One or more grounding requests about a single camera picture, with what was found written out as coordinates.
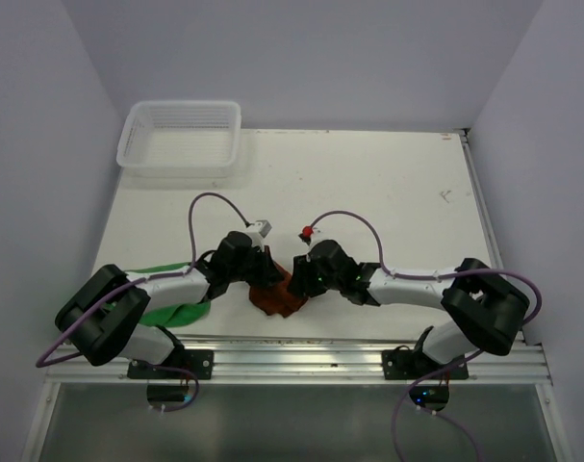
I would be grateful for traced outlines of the brown towel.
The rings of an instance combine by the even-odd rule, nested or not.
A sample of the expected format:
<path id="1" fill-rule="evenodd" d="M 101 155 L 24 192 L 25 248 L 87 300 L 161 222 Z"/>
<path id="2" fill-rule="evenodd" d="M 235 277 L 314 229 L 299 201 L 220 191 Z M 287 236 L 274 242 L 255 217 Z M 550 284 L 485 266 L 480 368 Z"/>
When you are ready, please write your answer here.
<path id="1" fill-rule="evenodd" d="M 308 298 L 289 291 L 292 274 L 273 259 L 268 245 L 260 257 L 263 260 L 257 272 L 246 281 L 249 286 L 248 299 L 267 316 L 288 318 L 298 312 L 308 302 Z"/>

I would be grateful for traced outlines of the green towel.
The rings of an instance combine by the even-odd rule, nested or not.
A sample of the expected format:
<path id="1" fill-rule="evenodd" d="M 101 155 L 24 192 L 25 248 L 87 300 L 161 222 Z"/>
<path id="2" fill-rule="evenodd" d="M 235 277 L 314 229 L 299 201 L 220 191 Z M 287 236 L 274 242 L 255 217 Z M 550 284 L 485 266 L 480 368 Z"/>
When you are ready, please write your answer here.
<path id="1" fill-rule="evenodd" d="M 127 281 L 145 281 L 104 303 L 101 309 L 113 312 L 126 295 L 142 290 L 150 301 L 141 312 L 139 324 L 147 327 L 177 328 L 190 325 L 209 314 L 211 302 L 207 277 L 190 263 L 176 263 L 147 269 L 129 269 Z"/>

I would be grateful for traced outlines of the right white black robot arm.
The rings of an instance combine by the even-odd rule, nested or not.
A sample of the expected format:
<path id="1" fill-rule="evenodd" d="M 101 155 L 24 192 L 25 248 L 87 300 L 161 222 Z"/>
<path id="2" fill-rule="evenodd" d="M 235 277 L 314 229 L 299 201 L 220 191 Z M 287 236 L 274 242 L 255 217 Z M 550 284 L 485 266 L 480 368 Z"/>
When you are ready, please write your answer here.
<path id="1" fill-rule="evenodd" d="M 356 305 L 444 311 L 450 320 L 427 327 L 414 348 L 395 361 L 407 374 L 427 378 L 476 351 L 508 355 L 530 305 L 522 291 L 474 258 L 444 271 L 394 273 L 378 263 L 356 262 L 334 240 L 313 244 L 294 258 L 288 291 L 301 298 L 336 291 Z"/>

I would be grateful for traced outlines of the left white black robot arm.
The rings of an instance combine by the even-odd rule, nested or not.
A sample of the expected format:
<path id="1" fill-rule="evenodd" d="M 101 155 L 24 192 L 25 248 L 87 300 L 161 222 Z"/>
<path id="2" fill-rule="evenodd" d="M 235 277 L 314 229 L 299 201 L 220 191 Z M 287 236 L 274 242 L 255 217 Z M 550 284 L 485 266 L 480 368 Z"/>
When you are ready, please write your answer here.
<path id="1" fill-rule="evenodd" d="M 193 263 L 158 271 L 100 268 L 55 318 L 63 341 L 70 341 L 91 365 L 116 357 L 148 363 L 170 378 L 183 368 L 183 347 L 161 325 L 141 322 L 163 308 L 210 302 L 233 283 L 271 288 L 285 276 L 269 248 L 247 233 L 232 231 L 217 249 Z"/>

